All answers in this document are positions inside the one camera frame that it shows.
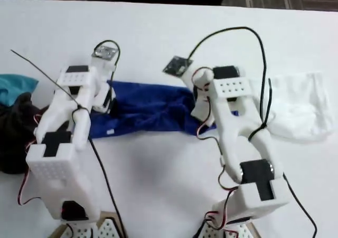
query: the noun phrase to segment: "blue cloth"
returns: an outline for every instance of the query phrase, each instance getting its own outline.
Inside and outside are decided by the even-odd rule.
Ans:
[[[0,74],[0,103],[12,106],[23,93],[32,93],[37,85],[36,79],[19,74]]]
[[[190,115],[195,101],[189,89],[118,81],[114,81],[112,86],[116,103],[110,115],[91,114],[92,138],[119,136],[141,130],[182,131],[196,135],[201,122]],[[205,127],[204,131],[213,128],[215,125]]]

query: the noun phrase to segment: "white perforated plate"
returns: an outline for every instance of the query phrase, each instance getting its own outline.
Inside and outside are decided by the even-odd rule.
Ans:
[[[246,225],[232,226],[229,230],[237,231],[238,238],[254,238]],[[224,236],[224,230],[215,231],[208,224],[205,224],[198,238],[236,238],[236,233],[227,232]]]
[[[63,232],[60,238],[90,238],[91,237],[91,229],[77,229],[76,224],[72,224],[72,228],[74,230],[74,235],[72,236],[72,232],[67,227],[67,229]],[[115,224],[112,220],[106,219],[100,229],[98,230],[97,238],[120,238]]]
[[[209,92],[216,98],[232,98],[251,95],[251,87],[246,77],[214,79]]]
[[[60,86],[82,86],[89,81],[89,72],[62,73],[58,78]]]

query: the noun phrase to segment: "white table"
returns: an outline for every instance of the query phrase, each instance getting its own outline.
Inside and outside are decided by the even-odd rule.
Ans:
[[[48,104],[54,86],[9,50],[27,56],[56,79],[63,66],[88,64],[93,47],[114,39],[122,55],[116,80],[183,86],[165,75],[173,55],[187,56],[212,31],[246,25],[261,36],[268,74],[323,71],[338,114],[338,14],[236,7],[168,6],[104,2],[0,1],[1,73],[40,80],[33,95]],[[255,37],[238,31],[214,37],[193,57],[196,65],[237,65],[260,77]],[[179,132],[140,132],[95,140],[127,232],[133,237],[191,237],[203,213],[226,194],[215,143]],[[299,145],[276,139],[285,172],[299,199],[316,220],[317,237],[332,237],[338,210],[338,134],[325,142]],[[100,191],[102,208],[113,210],[99,166],[88,147],[83,162]],[[0,174],[0,230],[3,237],[47,237],[58,222],[42,202],[19,207],[22,176]],[[224,183],[229,183],[227,175]],[[34,195],[27,185],[24,197]],[[262,237],[312,237],[313,227],[295,202],[255,221]]]

